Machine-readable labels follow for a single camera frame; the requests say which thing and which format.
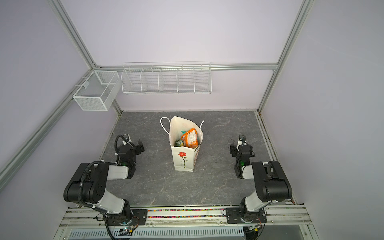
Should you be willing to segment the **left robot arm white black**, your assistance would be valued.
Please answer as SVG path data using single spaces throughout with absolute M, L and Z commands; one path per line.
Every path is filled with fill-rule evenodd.
M 82 163 L 77 168 L 64 190 L 64 200 L 93 209 L 108 219 L 116 219 L 119 225 L 127 226 L 134 214 L 129 201 L 107 190 L 109 180 L 132 179 L 137 166 L 137 156 L 145 151 L 138 140 L 134 144 L 130 135 L 118 135 L 114 142 L 115 162 L 94 161 Z

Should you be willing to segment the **white floral paper bag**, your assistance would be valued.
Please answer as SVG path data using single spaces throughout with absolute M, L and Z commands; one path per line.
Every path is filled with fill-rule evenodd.
M 198 154 L 204 139 L 202 125 L 197 125 L 194 122 L 181 118 L 173 117 L 171 119 L 162 117 L 160 124 L 169 136 L 169 142 L 176 171 L 193 172 L 197 162 Z M 181 136 L 190 129 L 196 129 L 198 133 L 199 145 L 197 148 L 175 147 L 175 141 L 181 140 Z

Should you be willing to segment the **green candy bag back side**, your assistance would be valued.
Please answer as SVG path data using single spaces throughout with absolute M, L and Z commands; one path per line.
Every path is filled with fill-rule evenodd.
M 185 146 L 185 142 L 183 140 L 176 140 L 174 146 L 175 147 L 184 147 Z

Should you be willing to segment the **orange Fox's fruits candy bag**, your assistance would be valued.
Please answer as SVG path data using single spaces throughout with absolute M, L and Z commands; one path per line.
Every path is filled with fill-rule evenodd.
M 195 149 L 199 145 L 197 130 L 192 128 L 181 136 L 184 146 L 187 148 Z

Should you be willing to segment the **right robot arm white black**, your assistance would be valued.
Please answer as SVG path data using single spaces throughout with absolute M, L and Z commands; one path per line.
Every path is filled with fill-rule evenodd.
M 251 161 L 256 155 L 253 146 L 240 135 L 237 144 L 231 144 L 230 154 L 236 159 L 234 170 L 239 180 L 253 180 L 254 192 L 242 199 L 236 208 L 225 209 L 229 224 L 264 224 L 267 222 L 265 208 L 290 200 L 293 190 L 288 178 L 277 161 Z

